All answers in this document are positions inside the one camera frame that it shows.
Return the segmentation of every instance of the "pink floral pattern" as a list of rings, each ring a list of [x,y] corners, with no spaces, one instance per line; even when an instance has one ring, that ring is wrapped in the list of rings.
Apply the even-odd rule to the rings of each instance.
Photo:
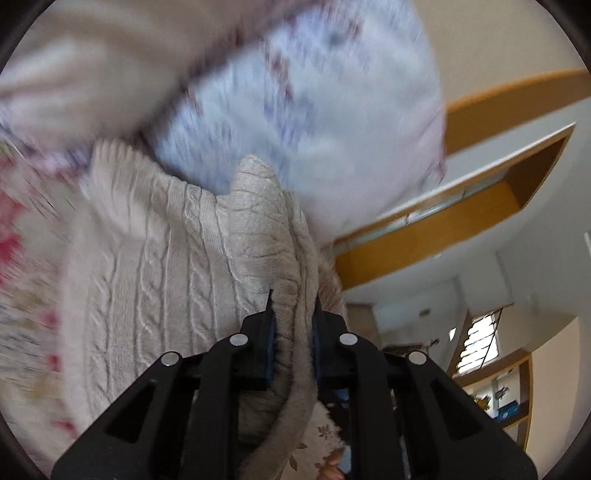
[[[80,171],[0,142],[0,410],[49,473],[78,435],[61,401],[59,281]]]

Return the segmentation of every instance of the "floral fabric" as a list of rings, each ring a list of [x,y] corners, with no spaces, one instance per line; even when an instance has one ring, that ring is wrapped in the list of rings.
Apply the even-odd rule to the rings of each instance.
[[[51,173],[0,143],[0,411],[49,475],[77,432],[61,397],[60,276],[83,170]],[[320,404],[281,478],[313,479],[340,446]]]

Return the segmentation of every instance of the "knitted fabric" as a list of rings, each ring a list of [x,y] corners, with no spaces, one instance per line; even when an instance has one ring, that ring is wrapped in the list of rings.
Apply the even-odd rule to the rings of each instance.
[[[270,390],[240,399],[241,479],[275,478],[316,401],[311,317],[344,314],[327,257],[295,198],[255,157],[228,196],[171,177],[119,141],[95,148],[63,285],[66,402],[86,428],[163,352],[207,351],[264,310],[277,316]]]

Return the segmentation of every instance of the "cloth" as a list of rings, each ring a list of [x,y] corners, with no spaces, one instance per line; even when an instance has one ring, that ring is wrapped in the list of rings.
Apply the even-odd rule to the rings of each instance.
[[[43,153],[147,122],[189,77],[306,0],[57,0],[0,75],[0,125]]]
[[[62,400],[57,310],[79,174],[42,174],[0,142],[0,411],[47,476],[78,435]]]
[[[330,242],[441,175],[444,112],[408,0],[330,0],[194,78],[144,137],[165,169],[216,194],[244,154],[263,158]]]
[[[119,141],[97,144],[61,305],[66,403],[87,427],[163,352],[207,351],[264,310],[277,316],[271,389],[245,393],[239,434],[258,448],[242,479],[276,478],[316,403],[311,318],[345,315],[331,263],[295,197],[245,158],[228,197],[168,176]]]

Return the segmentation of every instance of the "pillowcase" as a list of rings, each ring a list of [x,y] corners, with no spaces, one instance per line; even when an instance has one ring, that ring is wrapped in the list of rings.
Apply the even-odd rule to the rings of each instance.
[[[136,131],[192,66],[305,0],[58,0],[0,75],[0,125],[66,150]]]
[[[192,80],[144,137],[165,169],[216,194],[245,154],[265,159],[326,244],[441,176],[444,122],[410,1],[331,0]]]

